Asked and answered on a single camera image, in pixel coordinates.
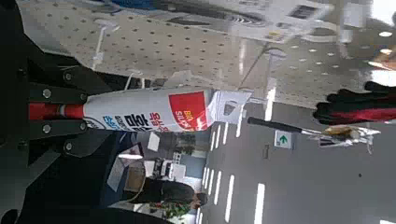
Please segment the black hair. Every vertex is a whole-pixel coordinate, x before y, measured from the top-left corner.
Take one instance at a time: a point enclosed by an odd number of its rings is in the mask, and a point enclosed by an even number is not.
[[[205,193],[197,193],[197,198],[200,201],[201,206],[207,204],[207,194]]]

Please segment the fluorescent light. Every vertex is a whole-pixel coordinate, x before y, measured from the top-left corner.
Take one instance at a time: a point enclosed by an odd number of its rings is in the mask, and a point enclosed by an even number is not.
[[[207,169],[207,172],[206,172],[206,180],[205,180],[205,189],[207,189],[207,182],[209,182],[209,172],[210,172],[210,169]]]
[[[198,224],[199,223],[199,216],[201,215],[201,208],[198,208],[198,210],[197,210],[197,217],[195,218],[195,224]]]
[[[379,35],[380,36],[382,36],[382,37],[390,37],[391,35],[392,35],[392,33],[391,32],[381,32],[381,33],[379,33]]]
[[[372,81],[383,86],[396,86],[396,71],[374,70],[372,71]]]
[[[238,118],[238,125],[236,126],[236,137],[241,136],[241,126],[242,126],[242,115],[244,113],[244,105],[241,106],[241,113]]]
[[[213,151],[213,146],[215,145],[215,137],[216,137],[216,132],[212,133],[212,143],[210,144],[210,150]]]
[[[221,171],[218,171],[218,182],[216,182],[216,192],[215,192],[215,204],[218,204],[219,201],[219,190],[220,190],[220,182],[221,182]]]
[[[371,17],[394,26],[392,16],[396,11],[396,2],[389,0],[374,0],[371,6]]]
[[[230,176],[230,183],[228,185],[228,196],[227,196],[227,205],[225,208],[225,221],[230,222],[230,214],[231,214],[231,204],[233,203],[233,181],[235,179],[234,175]]]
[[[267,107],[265,108],[265,120],[269,121],[272,119],[273,104],[276,96],[276,85],[268,91],[267,94]]]
[[[208,191],[209,195],[212,193],[213,175],[214,174],[215,174],[215,170],[212,170],[212,173],[210,173],[210,182],[209,182],[209,191]]]
[[[262,213],[264,209],[265,185],[259,184],[257,187],[256,211],[254,215],[254,224],[262,224]]]
[[[202,224],[202,216],[203,216],[203,214],[201,213],[201,214],[199,215],[199,224]]]
[[[380,221],[379,221],[379,224],[396,224],[396,223],[394,223],[394,222],[389,222],[389,221],[386,221],[386,220],[380,220]]]
[[[202,186],[205,184],[205,177],[206,177],[207,168],[204,169],[204,176],[202,177]]]
[[[220,139],[221,125],[218,127],[218,136],[216,138],[216,148],[219,147],[219,139]]]
[[[243,39],[240,42],[239,46],[239,57],[238,57],[238,65],[239,65],[239,75],[242,76],[245,72],[244,61],[247,56],[247,48],[248,48],[248,41]]]
[[[375,67],[382,67],[382,63],[368,62],[368,64],[370,64],[371,66],[375,66]]]
[[[143,157],[140,155],[131,155],[131,154],[120,154],[119,158],[127,159],[127,160],[141,160],[141,159],[143,159]]]
[[[227,143],[227,134],[228,134],[228,122],[225,123],[225,127],[224,127],[223,145]]]
[[[392,53],[391,49],[381,49],[380,51],[381,51],[381,53],[386,54],[386,55],[390,55]]]

